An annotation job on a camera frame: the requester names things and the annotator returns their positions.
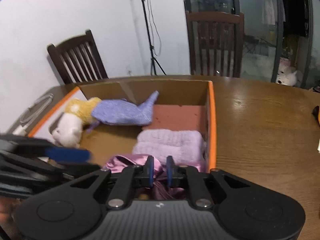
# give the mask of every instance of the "purple cloth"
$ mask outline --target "purple cloth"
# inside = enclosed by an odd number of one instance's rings
[[[125,167],[130,165],[144,165],[149,155],[116,155],[110,158],[110,160],[104,165],[104,168],[108,168],[112,173],[121,172]],[[194,166],[199,172],[205,172],[205,162],[197,163],[183,163],[186,165]],[[169,199],[183,199],[185,198],[185,191],[183,188],[168,188],[167,173],[162,167],[159,160],[154,158],[154,182],[152,188],[152,197],[155,200],[169,200]]]
[[[148,125],[152,122],[153,105],[159,95],[155,91],[141,105],[136,106],[125,99],[102,100],[91,115],[98,121],[111,125]]]

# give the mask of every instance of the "cable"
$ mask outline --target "cable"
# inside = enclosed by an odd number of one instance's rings
[[[154,54],[155,54],[157,57],[159,57],[159,56],[161,55],[162,42],[161,42],[161,38],[160,38],[158,29],[157,29],[157,26],[156,26],[156,23],[155,23],[155,19],[154,19],[154,17],[153,17],[151,0],[147,0],[147,7],[148,7],[148,12],[149,12],[149,22],[150,22],[150,28],[151,28],[152,47],[153,47],[153,50],[154,50]],[[151,23],[150,16],[152,17],[152,22],[153,22],[153,25],[154,25],[154,27],[155,27],[155,30],[156,30],[156,33],[157,33],[157,36],[158,36],[158,39],[159,39],[159,52],[158,52],[158,53],[156,53],[156,50],[155,50],[155,37],[154,37],[154,33],[153,33],[153,28],[152,28],[152,23]]]
[[[34,106],[36,106],[37,104],[39,104],[45,99],[47,99],[47,101],[37,111],[35,111],[32,115],[30,115],[26,119],[23,119],[26,113],[29,112],[31,108],[33,108]],[[32,106],[28,107],[28,109],[22,113],[22,115],[20,116],[20,123],[25,124],[27,122],[30,122],[30,123],[33,122],[34,119],[36,119],[39,116],[39,114],[52,102],[52,100],[53,100],[53,94],[48,94],[37,99]]]

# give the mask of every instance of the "stuffed toy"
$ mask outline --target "stuffed toy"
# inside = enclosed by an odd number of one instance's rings
[[[291,67],[280,62],[276,83],[285,86],[294,86],[297,82],[297,71],[292,72]]]
[[[107,99],[97,104],[91,115],[99,122],[110,125],[148,125],[152,122],[153,105],[159,95],[154,91],[139,106],[125,99]]]
[[[52,132],[54,140],[64,147],[79,147],[83,127],[93,122],[91,111],[100,101],[99,98],[91,98],[88,101],[78,98],[70,100],[57,128]]]

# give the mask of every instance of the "orange object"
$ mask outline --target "orange object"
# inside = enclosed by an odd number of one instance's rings
[[[208,171],[214,169],[217,165],[217,122],[216,122],[216,105],[214,100],[214,90],[213,83],[209,82],[209,106],[210,106],[210,116],[209,116],[209,156],[208,156]]]

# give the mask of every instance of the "tripod leg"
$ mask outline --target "tripod leg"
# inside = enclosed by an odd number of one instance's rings
[[[166,73],[164,72],[163,68],[160,66],[160,63],[157,61],[157,59],[154,57],[153,60],[154,60],[155,62],[157,62],[158,66],[159,66],[159,68],[161,69],[161,71],[163,72],[163,74],[166,75]]]
[[[152,70],[154,71],[155,76],[157,76],[156,66],[155,66],[155,62],[153,59],[151,59],[151,76],[152,76]]]

